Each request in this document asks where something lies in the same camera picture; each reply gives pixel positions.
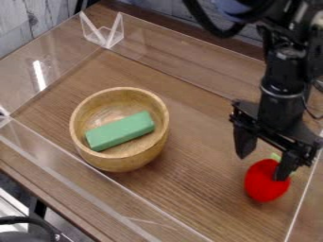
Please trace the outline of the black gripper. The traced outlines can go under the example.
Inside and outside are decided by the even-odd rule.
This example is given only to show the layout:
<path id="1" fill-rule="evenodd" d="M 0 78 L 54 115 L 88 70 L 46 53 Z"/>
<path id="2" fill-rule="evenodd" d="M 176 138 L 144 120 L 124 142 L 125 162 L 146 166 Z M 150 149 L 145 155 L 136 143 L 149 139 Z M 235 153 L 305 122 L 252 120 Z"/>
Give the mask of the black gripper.
<path id="1" fill-rule="evenodd" d="M 311 166 L 317 150 L 323 147 L 323 138 L 301 119 L 293 120 L 289 125 L 284 120 L 267 123 L 259 117 L 260 105 L 255 102 L 236 99 L 232 107 L 229 121 L 239 158 L 244 159 L 253 152 L 259 139 L 280 149 L 283 156 L 272 179 L 283 182 L 300 166 Z"/>

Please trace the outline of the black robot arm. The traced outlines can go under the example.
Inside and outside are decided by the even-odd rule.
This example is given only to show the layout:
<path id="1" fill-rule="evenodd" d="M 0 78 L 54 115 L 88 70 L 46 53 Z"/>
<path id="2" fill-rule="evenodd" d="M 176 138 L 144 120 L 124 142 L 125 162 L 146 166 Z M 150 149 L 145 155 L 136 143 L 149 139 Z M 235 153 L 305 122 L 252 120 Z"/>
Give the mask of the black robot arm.
<path id="1" fill-rule="evenodd" d="M 220 38 L 237 35 L 253 24 L 263 37 L 265 74 L 260 101 L 232 102 L 235 149 L 239 157 L 255 150 L 259 140 L 283 151 L 271 179 L 284 181 L 303 165 L 312 164 L 323 138 L 305 126 L 311 87 L 323 77 L 323 0 L 216 0 L 217 10 L 232 22 L 221 29 L 197 0 L 183 0 L 203 28 Z"/>

